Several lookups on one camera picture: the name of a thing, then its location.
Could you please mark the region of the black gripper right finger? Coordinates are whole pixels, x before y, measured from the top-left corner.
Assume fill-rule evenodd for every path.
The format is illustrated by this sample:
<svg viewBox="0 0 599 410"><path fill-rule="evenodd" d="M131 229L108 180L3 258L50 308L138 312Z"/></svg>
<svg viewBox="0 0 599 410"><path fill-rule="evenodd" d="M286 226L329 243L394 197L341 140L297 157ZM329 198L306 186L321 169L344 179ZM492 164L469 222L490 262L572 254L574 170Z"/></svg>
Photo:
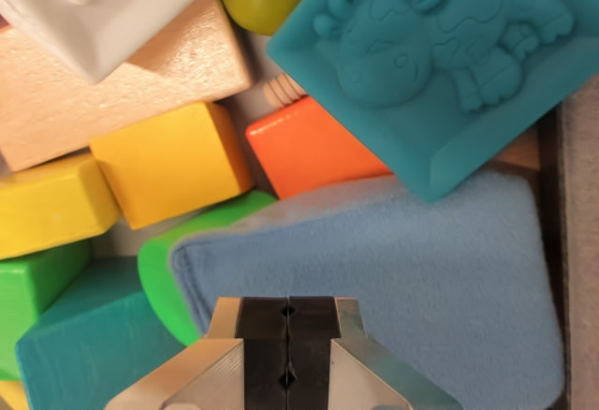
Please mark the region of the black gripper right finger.
<svg viewBox="0 0 599 410"><path fill-rule="evenodd" d="M291 297L287 332L289 409L461 408L367 333L354 298Z"/></svg>

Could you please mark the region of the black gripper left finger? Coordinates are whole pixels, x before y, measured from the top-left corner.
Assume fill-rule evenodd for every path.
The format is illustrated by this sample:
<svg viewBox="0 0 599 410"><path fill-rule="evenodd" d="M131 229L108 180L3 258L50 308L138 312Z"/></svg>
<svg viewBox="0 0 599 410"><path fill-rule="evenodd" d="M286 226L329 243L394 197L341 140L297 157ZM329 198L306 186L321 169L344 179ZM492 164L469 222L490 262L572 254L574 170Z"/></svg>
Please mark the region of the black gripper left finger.
<svg viewBox="0 0 599 410"><path fill-rule="evenodd" d="M223 297L208 332L108 409L285 409L286 299Z"/></svg>

